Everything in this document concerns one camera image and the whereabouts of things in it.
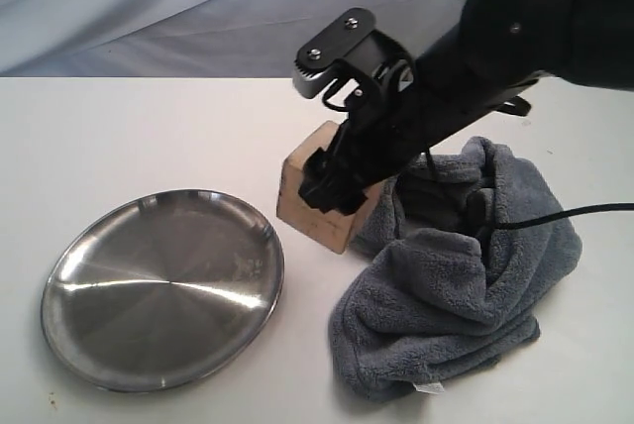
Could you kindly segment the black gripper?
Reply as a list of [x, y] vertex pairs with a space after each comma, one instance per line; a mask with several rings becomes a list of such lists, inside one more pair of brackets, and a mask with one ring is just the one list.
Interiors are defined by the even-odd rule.
[[442, 139], [446, 100], [426, 86], [389, 81], [377, 91], [361, 84], [341, 104], [331, 101], [345, 86], [335, 81], [322, 103], [346, 115], [327, 148], [306, 160], [298, 194], [322, 213], [357, 213], [365, 190], [402, 171]]

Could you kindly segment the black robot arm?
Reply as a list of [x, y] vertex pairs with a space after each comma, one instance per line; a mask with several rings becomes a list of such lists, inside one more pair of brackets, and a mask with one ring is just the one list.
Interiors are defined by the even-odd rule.
[[628, 91], [633, 0], [466, 0], [458, 23], [419, 56], [352, 8], [301, 47], [293, 84], [325, 106], [349, 81], [346, 118], [304, 167], [299, 195], [357, 212], [369, 187], [492, 112], [521, 116], [542, 77]]

